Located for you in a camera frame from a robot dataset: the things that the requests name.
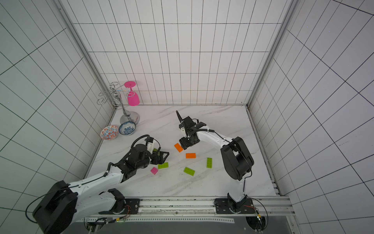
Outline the orange lego brick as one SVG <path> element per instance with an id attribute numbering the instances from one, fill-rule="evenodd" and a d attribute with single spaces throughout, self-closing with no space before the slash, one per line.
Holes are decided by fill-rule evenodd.
<path id="1" fill-rule="evenodd" d="M 176 148 L 176 150 L 179 152 L 179 153 L 181 153 L 184 149 L 182 148 L 182 146 L 179 144 L 179 143 L 176 143 L 175 145 L 174 145 L 174 147 Z"/>
<path id="2" fill-rule="evenodd" d="M 195 153 L 186 153 L 186 159 L 195 159 L 196 154 Z"/>

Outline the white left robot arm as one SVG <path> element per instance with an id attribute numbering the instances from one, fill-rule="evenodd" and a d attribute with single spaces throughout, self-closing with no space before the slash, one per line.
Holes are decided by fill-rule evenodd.
<path id="1" fill-rule="evenodd" d="M 121 218 L 131 215 L 133 206 L 116 186 L 135 176 L 139 169 L 166 162 L 169 152 L 160 147 L 154 149 L 156 142 L 150 135 L 143 135 L 132 143 L 119 162 L 109 162 L 104 172 L 76 182 L 55 183 L 37 198 L 39 204 L 27 219 L 38 224 L 45 234 L 61 234 L 72 223 L 96 213 Z"/>

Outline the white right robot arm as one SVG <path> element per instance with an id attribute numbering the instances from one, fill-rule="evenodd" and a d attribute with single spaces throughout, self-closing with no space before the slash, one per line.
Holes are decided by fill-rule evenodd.
<path id="1" fill-rule="evenodd" d="M 252 172 L 254 165 L 254 159 L 243 139 L 222 136 L 203 122 L 194 121 L 189 116 L 183 119 L 178 112 L 176 114 L 180 121 L 179 129 L 184 135 L 179 139 L 181 147 L 186 150 L 202 141 L 219 148 L 224 169 L 234 180 L 230 184 L 228 200 L 236 207 L 243 205 L 247 200 L 244 177 Z"/>

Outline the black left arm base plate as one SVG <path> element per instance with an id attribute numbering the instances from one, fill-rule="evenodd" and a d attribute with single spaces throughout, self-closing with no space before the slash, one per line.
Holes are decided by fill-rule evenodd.
<path id="1" fill-rule="evenodd" d="M 109 211 L 99 212 L 100 215 L 135 215 L 138 214 L 140 199 L 124 199 L 116 202 Z"/>

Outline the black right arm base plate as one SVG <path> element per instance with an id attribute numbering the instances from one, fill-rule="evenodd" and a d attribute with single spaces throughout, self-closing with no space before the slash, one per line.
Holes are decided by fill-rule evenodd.
<path id="1" fill-rule="evenodd" d="M 240 202 L 232 199 L 215 199 L 214 206 L 217 214 L 233 215 L 233 214 L 254 214 L 255 208 L 252 199 L 244 198 Z"/>

